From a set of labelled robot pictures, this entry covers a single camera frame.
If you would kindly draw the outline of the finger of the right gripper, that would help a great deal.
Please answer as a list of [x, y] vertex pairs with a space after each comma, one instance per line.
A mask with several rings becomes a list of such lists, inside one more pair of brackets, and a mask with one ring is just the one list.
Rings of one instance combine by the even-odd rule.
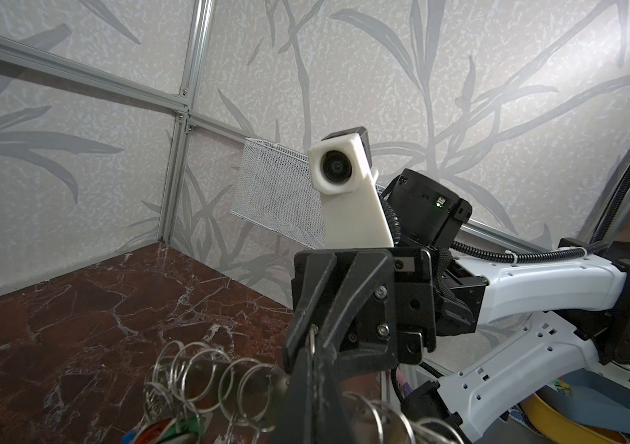
[[294, 314], [283, 344], [285, 371], [294, 370], [310, 327], [322, 326], [356, 255], [356, 250], [305, 250], [294, 257]]
[[320, 379], [346, 380], [396, 364], [392, 253], [368, 249], [346, 254], [352, 262], [317, 337]]

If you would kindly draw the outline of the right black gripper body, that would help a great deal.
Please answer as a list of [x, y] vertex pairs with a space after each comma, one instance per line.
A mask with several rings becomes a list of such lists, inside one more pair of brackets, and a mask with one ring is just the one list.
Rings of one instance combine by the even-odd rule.
[[[388, 249], [394, 259], [396, 364], [417, 364], [425, 350], [436, 347], [434, 268], [423, 248]], [[316, 329], [317, 337], [320, 327]]]

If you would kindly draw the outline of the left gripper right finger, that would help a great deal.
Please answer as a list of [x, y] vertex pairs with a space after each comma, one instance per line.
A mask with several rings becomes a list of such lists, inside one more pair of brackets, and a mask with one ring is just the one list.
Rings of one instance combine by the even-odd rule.
[[338, 373], [328, 353], [315, 348], [314, 377], [314, 443], [356, 443], [357, 437], [344, 406]]

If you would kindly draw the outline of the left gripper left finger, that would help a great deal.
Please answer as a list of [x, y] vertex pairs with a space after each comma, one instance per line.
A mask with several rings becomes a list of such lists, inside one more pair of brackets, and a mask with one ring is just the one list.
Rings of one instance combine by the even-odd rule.
[[315, 431], [314, 407], [313, 354], [302, 349], [298, 353], [276, 429], [272, 433], [272, 443], [312, 443]]

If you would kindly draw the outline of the keyring with coloured key tags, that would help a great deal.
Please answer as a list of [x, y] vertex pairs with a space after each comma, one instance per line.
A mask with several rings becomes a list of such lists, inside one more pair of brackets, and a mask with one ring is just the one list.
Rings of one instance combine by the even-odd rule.
[[[292, 379], [274, 364], [231, 357], [206, 342], [168, 342], [148, 370], [143, 416], [124, 443], [233, 443], [239, 431], [253, 442], [284, 441], [296, 422], [277, 422], [286, 408]], [[462, 436], [440, 419], [411, 420], [384, 401], [335, 390], [344, 407], [342, 443], [460, 443]]]

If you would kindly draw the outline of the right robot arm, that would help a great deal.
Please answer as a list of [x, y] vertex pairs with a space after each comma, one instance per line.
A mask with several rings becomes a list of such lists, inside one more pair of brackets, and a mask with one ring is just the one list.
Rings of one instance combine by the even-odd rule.
[[[630, 363], [630, 261], [571, 240], [548, 253], [488, 253], [454, 238], [469, 205], [407, 170], [388, 190], [395, 245], [370, 171], [315, 169], [327, 248], [294, 259], [290, 377], [276, 443], [470, 443], [550, 381]], [[506, 342], [426, 384], [400, 410], [342, 392], [351, 377], [419, 364], [440, 336], [525, 314]]]

